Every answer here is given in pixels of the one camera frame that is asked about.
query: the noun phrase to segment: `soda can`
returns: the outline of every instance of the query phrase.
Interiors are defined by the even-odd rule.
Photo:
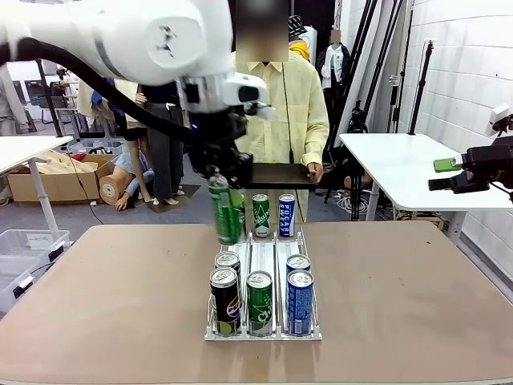
[[[216,330],[219,334],[234,335],[240,327],[239,284],[231,267],[220,267],[210,273]]]
[[[240,258],[237,253],[234,253],[233,251],[221,251],[216,255],[215,259],[215,266],[216,267],[231,267],[234,269],[237,273],[237,282],[239,285],[239,298],[242,298],[241,291],[242,291],[242,281],[240,280]]]
[[[310,334],[312,322],[313,277],[308,271],[294,270],[287,276],[287,307],[289,333]]]
[[[296,218],[296,197],[292,194],[283,194],[278,198],[278,211],[280,212],[280,237],[294,236],[294,221]]]
[[[236,213],[239,216],[240,227],[242,228],[240,231],[240,236],[244,238],[244,235],[247,234],[246,230],[246,204],[244,202],[244,193],[240,190],[231,190],[232,196],[232,205],[235,209]]]
[[[265,271],[253,271],[246,281],[248,288],[248,325],[251,335],[273,332],[273,279]]]
[[[224,176],[208,180],[208,191],[214,206],[217,237],[222,245],[235,245],[241,237],[240,215],[232,203],[232,193]]]
[[[287,274],[293,270],[310,271],[310,258],[303,254],[291,255],[287,258]]]
[[[265,194],[257,194],[252,198],[252,202],[255,234],[257,237],[266,238],[271,233],[269,197]]]

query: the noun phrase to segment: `can dispenser rack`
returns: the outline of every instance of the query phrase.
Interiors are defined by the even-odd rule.
[[[232,246],[222,245],[220,251],[233,251],[240,258],[240,280],[242,301],[240,302],[240,329],[237,334],[225,336],[216,330],[212,295],[208,299],[207,332],[204,336],[207,341],[321,341],[322,334],[319,327],[317,312],[317,298],[315,294],[315,275],[313,275],[313,300],[310,334],[296,336],[289,334],[287,326],[287,258],[294,254],[303,254],[309,257],[306,250],[305,235],[302,229],[297,231],[295,237],[279,238],[276,230],[272,239],[259,239],[249,232],[246,241]],[[248,308],[246,279],[252,271],[263,270],[273,278],[273,332],[267,336],[253,336],[248,331]]]

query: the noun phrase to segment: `plastic storage bin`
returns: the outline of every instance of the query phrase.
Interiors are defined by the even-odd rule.
[[[88,154],[94,148],[103,147],[105,152],[112,155],[123,154],[124,142],[119,140],[92,140],[84,139],[70,146],[72,154]]]
[[[83,139],[70,146],[72,154],[88,154],[93,148],[103,147],[102,140]]]
[[[0,313],[6,313],[70,247],[70,232],[7,230],[0,234]]]

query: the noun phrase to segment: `blue can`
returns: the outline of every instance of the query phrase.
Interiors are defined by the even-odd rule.
[[[287,276],[288,326],[292,335],[310,334],[312,323],[313,277],[305,270],[294,270]]]
[[[287,258],[287,274],[293,270],[310,271],[310,258],[303,254],[294,254]]]
[[[296,218],[296,197],[292,194],[283,194],[278,198],[280,210],[280,237],[294,236],[294,221]]]

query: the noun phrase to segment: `cardboard box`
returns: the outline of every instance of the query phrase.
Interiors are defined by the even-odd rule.
[[[99,196],[99,180],[103,176],[112,174],[114,165],[111,160],[114,158],[114,155],[86,155],[82,162],[97,163],[98,169],[95,172],[41,175],[48,199],[54,205],[89,201],[102,202]],[[82,181],[87,196],[80,187],[77,175]],[[39,202],[31,174],[11,173],[8,179],[15,202]]]

